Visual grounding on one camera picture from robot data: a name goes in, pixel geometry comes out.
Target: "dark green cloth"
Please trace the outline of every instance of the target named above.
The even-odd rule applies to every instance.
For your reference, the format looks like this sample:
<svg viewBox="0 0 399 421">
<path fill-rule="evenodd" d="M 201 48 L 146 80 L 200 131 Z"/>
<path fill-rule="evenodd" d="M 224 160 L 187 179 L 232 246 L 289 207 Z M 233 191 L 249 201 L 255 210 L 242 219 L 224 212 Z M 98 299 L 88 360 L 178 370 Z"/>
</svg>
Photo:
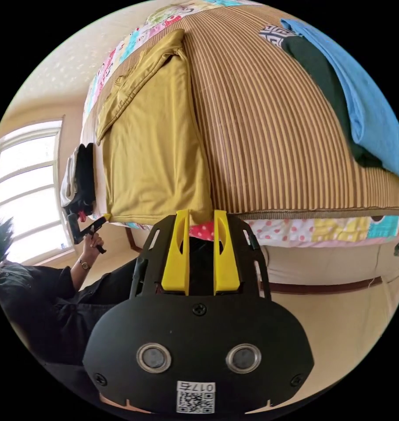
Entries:
<svg viewBox="0 0 399 421">
<path fill-rule="evenodd" d="M 325 56 L 301 36 L 286 37 L 281 43 L 281 48 L 299 62 L 331 104 L 355 161 L 362 167 L 382 168 L 382 162 L 378 158 L 353 142 L 344 91 L 335 70 Z"/>
</svg>

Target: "blue towel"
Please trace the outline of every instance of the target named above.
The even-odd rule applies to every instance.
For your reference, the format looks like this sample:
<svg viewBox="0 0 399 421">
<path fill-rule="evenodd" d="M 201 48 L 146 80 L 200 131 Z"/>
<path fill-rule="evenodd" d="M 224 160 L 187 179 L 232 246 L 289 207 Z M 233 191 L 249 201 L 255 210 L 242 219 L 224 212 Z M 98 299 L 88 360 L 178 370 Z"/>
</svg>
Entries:
<svg viewBox="0 0 399 421">
<path fill-rule="evenodd" d="M 347 51 L 313 26 L 291 19 L 281 19 L 281 24 L 324 54 L 344 90 L 354 143 L 399 176 L 399 123 L 373 79 Z"/>
</svg>

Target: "mustard yellow cloth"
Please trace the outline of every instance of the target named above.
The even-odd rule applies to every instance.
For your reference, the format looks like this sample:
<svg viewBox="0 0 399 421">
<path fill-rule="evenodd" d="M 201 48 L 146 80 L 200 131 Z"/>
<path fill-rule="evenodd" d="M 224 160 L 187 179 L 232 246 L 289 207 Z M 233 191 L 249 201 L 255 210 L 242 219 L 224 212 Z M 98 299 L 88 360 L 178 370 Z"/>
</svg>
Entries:
<svg viewBox="0 0 399 421">
<path fill-rule="evenodd" d="M 180 209 L 212 219 L 208 164 L 191 92 L 183 29 L 144 51 L 98 116 L 111 221 L 154 224 Z"/>
</svg>

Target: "label sticker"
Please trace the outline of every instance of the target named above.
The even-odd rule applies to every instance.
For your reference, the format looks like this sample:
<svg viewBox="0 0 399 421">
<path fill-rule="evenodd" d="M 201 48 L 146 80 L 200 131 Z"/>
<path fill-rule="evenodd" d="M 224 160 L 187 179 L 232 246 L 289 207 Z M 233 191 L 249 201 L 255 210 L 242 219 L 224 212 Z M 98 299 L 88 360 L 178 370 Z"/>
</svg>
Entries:
<svg viewBox="0 0 399 421">
<path fill-rule="evenodd" d="M 177 382 L 176 412 L 180 414 L 213 414 L 216 384 Z"/>
</svg>

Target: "wrist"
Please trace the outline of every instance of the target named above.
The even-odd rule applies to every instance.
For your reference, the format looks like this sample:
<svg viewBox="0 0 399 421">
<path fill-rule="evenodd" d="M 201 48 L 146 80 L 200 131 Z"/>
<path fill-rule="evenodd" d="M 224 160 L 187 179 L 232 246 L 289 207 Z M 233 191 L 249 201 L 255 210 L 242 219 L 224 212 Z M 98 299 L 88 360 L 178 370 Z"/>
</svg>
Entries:
<svg viewBox="0 0 399 421">
<path fill-rule="evenodd" d="M 97 256 L 93 256 L 92 254 L 84 252 L 84 253 L 81 254 L 80 260 L 83 263 L 87 263 L 89 265 L 89 267 L 92 268 L 93 264 L 97 260 Z"/>
</svg>

